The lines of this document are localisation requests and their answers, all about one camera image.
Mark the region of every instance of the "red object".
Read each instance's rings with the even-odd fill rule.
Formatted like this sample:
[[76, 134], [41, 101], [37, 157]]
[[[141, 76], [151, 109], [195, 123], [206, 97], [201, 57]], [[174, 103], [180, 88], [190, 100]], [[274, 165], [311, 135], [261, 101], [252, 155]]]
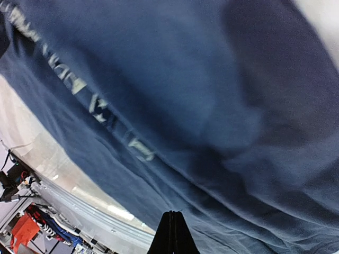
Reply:
[[59, 236], [54, 230], [52, 230], [47, 225], [46, 221], [41, 216], [40, 209], [37, 206], [29, 205], [29, 207], [27, 207], [27, 209], [26, 209], [26, 212], [33, 219], [33, 221], [36, 222], [36, 224], [39, 226], [39, 228], [44, 230], [45, 233], [47, 233], [47, 235], [57, 239], [60, 242], [67, 244], [64, 238]]
[[17, 250], [21, 244], [27, 246], [39, 230], [39, 226], [25, 213], [12, 230], [11, 248], [14, 253], [17, 254]]

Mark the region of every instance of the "wire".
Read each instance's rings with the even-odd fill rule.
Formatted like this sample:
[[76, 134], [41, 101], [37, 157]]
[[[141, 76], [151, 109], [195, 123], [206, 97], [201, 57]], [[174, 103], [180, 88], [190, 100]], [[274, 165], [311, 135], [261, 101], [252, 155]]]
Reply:
[[8, 150], [8, 154], [7, 154], [7, 156], [6, 156], [6, 159], [5, 159], [5, 163], [4, 163], [4, 165], [2, 166], [2, 168], [0, 169], [0, 172], [5, 168], [5, 166], [6, 166], [7, 162], [8, 162], [8, 158], [10, 157], [10, 155], [11, 155], [11, 150], [9, 149], [9, 150]]
[[49, 209], [49, 207], [48, 207], [48, 205], [41, 205], [41, 204], [35, 204], [36, 206], [40, 206], [40, 207], [43, 207], [43, 208], [45, 208], [45, 209]]
[[10, 159], [11, 159], [11, 162], [12, 162], [12, 163], [14, 163], [14, 164], [17, 163], [16, 159], [13, 158], [12, 152], [11, 152], [11, 154], [10, 154]]
[[25, 197], [38, 197], [38, 196], [37, 195], [31, 195], [31, 196], [20, 196], [19, 195], [19, 198], [22, 198], [22, 197], [25, 198]]
[[35, 196], [40, 196], [38, 192], [34, 191], [31, 187], [31, 185], [28, 186], [28, 188], [30, 189], [30, 191], [35, 195]]
[[23, 171], [22, 173], [21, 173], [21, 182], [23, 182], [24, 180], [25, 180], [25, 178], [27, 178], [28, 177], [28, 173], [26, 172], [26, 171]]

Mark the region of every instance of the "cable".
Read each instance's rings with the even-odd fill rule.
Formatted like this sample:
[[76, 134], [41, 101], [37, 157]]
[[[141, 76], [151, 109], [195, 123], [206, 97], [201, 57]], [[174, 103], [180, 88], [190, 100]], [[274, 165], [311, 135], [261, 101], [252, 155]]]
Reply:
[[75, 236], [79, 236], [79, 233], [75, 232], [75, 229], [72, 229], [71, 227], [64, 225], [62, 222], [59, 221], [59, 218], [57, 218], [57, 216], [55, 215], [50, 215], [52, 219], [54, 219], [54, 221], [59, 225], [59, 227], [61, 227], [62, 229], [68, 231], [69, 233], [75, 235]]
[[0, 169], [0, 172], [5, 168], [5, 166], [6, 166], [7, 162], [8, 162], [8, 158], [10, 157], [10, 155], [11, 155], [11, 150], [9, 149], [9, 150], [8, 150], [8, 154], [7, 154], [7, 156], [6, 156], [6, 159], [5, 159], [5, 163], [4, 163], [4, 165], [2, 166], [2, 168]]
[[31, 196], [20, 196], [20, 195], [19, 195], [19, 198], [22, 198], [22, 197], [25, 198], [25, 197], [38, 197], [38, 196], [37, 196], [37, 195], [31, 195]]
[[21, 173], [21, 181], [23, 181], [25, 178], [27, 178], [28, 173], [26, 171], [22, 171]]
[[36, 196], [36, 197], [40, 197], [39, 193], [36, 192], [35, 190], [32, 189], [31, 185], [28, 185], [28, 188], [30, 189], [30, 191]]

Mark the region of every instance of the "wrinkled fabric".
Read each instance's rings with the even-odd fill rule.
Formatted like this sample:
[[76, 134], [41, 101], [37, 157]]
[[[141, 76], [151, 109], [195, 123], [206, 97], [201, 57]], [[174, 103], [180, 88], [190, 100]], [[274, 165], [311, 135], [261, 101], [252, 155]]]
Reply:
[[[39, 39], [2, 23], [1, 74], [136, 217], [156, 229], [163, 212], [182, 210], [201, 253], [339, 249], [339, 76], [293, 5], [17, 5]], [[45, 43], [86, 82], [76, 96]], [[88, 94], [107, 103], [111, 128], [88, 111]], [[140, 159], [142, 149], [154, 156]]]

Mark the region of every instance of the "blue fabric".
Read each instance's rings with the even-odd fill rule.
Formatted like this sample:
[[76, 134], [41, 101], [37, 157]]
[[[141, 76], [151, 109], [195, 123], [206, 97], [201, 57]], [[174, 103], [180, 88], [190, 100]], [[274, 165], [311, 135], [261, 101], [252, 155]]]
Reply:
[[78, 244], [83, 243], [83, 239], [79, 236], [73, 235], [69, 233], [68, 231], [61, 228], [55, 220], [51, 218], [47, 213], [43, 211], [39, 211], [42, 218], [46, 221], [46, 223], [53, 229], [54, 232], [56, 232], [59, 236], [61, 236], [66, 241], [72, 242], [73, 246], [76, 247]]
[[[2, 24], [1, 73], [136, 217], [182, 210], [202, 253], [339, 249], [339, 76], [289, 2], [18, 6], [40, 38]], [[73, 95], [61, 64], [87, 86]]]

